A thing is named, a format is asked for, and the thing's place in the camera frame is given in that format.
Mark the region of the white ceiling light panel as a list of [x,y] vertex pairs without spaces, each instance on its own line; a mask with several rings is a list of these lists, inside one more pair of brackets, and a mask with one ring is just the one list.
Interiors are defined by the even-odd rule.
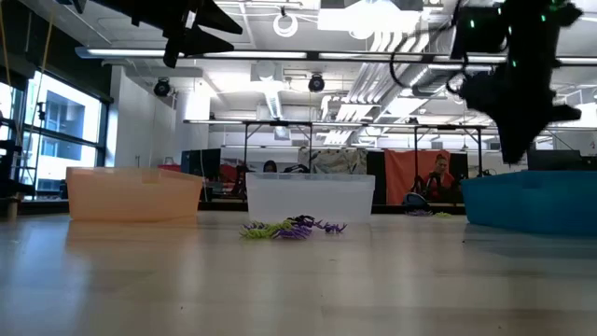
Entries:
[[396,32],[412,30],[422,17],[423,9],[401,9],[392,0],[358,0],[348,7],[321,6],[317,29],[353,33]]

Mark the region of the long light bar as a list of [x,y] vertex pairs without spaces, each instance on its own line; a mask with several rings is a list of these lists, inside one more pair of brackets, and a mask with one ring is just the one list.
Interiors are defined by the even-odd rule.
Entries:
[[[162,49],[93,49],[75,48],[81,59],[162,59],[166,51]],[[234,61],[289,61],[289,62],[340,62],[340,63],[445,63],[457,64],[461,60],[451,59],[447,54],[365,51],[292,51],[292,50],[234,50],[204,53],[187,56],[188,59],[234,60]]]

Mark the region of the white air duct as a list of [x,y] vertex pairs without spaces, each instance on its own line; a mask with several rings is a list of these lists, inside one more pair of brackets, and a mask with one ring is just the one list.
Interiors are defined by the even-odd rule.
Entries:
[[285,88],[285,84],[282,73],[282,66],[273,61],[262,61],[258,64],[258,76],[262,82],[262,91],[273,119],[281,119],[283,115],[280,91]]

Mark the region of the large window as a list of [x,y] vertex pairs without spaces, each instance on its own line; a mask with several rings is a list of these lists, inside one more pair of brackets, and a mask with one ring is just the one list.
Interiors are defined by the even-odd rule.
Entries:
[[[23,88],[0,81],[0,111],[22,146],[14,178],[35,187],[24,199],[64,199],[68,168],[104,164],[106,105],[59,79],[36,72]],[[10,136],[0,130],[0,140]]]

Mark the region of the black metal rack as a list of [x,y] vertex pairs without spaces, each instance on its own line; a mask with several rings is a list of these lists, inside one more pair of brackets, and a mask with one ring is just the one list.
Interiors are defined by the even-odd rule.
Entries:
[[244,126],[244,139],[243,139],[243,165],[247,166],[247,153],[248,153],[248,140],[251,137],[249,133],[249,127],[251,125],[257,125],[255,131],[257,131],[261,126],[267,125],[271,127],[286,127],[292,128],[296,127],[299,131],[303,132],[303,135],[307,138],[309,142],[308,147],[308,158],[309,158],[309,165],[308,165],[308,172],[312,173],[312,136],[313,136],[313,123],[311,121],[296,121],[296,120],[282,120],[282,119],[272,119],[272,120],[243,120],[242,125]]
[[430,131],[457,131],[462,130],[470,138],[476,141],[478,145],[478,177],[483,176],[482,163],[482,131],[486,129],[483,125],[456,125],[456,124],[413,124],[414,135],[414,170],[415,174],[419,174],[419,160],[418,160],[418,142]]

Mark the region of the teal plastic bin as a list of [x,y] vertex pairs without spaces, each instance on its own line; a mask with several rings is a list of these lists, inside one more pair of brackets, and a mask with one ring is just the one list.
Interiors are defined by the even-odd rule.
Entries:
[[522,171],[462,183],[470,223],[539,234],[597,236],[597,172]]

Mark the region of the clear plastic bin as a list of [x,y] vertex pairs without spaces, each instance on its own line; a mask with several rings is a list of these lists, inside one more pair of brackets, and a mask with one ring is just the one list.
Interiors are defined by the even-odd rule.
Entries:
[[331,223],[367,223],[375,177],[346,174],[249,173],[249,218],[266,223],[307,215]]

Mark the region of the dark blue round device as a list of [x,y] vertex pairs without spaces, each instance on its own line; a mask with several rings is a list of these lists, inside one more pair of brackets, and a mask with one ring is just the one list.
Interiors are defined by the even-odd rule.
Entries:
[[429,207],[425,197],[416,192],[407,193],[403,198],[402,205],[408,209],[426,209]]

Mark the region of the wide black monitor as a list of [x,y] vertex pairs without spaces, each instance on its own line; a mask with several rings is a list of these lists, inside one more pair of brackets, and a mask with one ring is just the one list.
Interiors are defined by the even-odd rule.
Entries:
[[534,171],[597,171],[597,156],[582,156],[579,150],[529,150],[527,163]]

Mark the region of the black partition panel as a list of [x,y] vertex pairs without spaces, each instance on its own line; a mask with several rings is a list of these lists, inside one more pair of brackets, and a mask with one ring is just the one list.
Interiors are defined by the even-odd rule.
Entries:
[[369,151],[367,154],[367,174],[375,176],[373,193],[374,205],[386,205],[386,173],[382,151]]

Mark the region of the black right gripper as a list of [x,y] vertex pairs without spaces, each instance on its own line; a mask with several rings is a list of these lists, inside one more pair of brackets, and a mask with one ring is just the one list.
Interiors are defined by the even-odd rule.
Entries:
[[[508,64],[492,72],[465,77],[459,96],[467,106],[495,122],[504,163],[518,163],[536,137],[536,129],[550,123],[577,121],[581,110],[556,104],[550,87],[551,70],[524,70]],[[520,127],[516,133],[512,129]]]

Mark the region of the orange curtain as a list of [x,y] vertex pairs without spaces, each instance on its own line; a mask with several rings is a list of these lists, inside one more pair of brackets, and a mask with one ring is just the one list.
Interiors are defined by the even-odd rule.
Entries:
[[451,153],[446,150],[422,150],[415,152],[383,152],[386,176],[386,203],[402,204],[403,197],[410,191],[416,175],[427,177],[436,168],[436,159],[442,156],[450,166]]

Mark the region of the black shelf rack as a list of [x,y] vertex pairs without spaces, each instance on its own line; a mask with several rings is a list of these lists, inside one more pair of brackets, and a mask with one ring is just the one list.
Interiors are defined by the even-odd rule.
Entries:
[[0,130],[6,127],[11,136],[0,140],[0,217],[7,221],[15,221],[19,207],[25,196],[34,196],[35,187],[19,182],[14,178],[14,161],[22,154],[22,146],[17,144],[17,124],[13,119],[7,119],[0,111]]

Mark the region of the patterned fabric panel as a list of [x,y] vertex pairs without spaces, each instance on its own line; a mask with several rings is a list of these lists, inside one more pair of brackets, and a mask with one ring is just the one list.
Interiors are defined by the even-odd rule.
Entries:
[[368,152],[359,149],[313,149],[298,151],[298,163],[305,165],[313,174],[365,175]]

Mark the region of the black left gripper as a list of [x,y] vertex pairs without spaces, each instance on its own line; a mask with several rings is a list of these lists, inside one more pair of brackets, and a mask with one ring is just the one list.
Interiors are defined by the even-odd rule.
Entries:
[[[100,0],[104,7],[113,9],[132,19],[162,31],[184,28],[187,14],[194,11],[195,25],[241,35],[243,28],[226,14],[214,0]],[[183,54],[204,54],[233,51],[229,42],[204,32],[199,26],[187,28],[183,38]]]

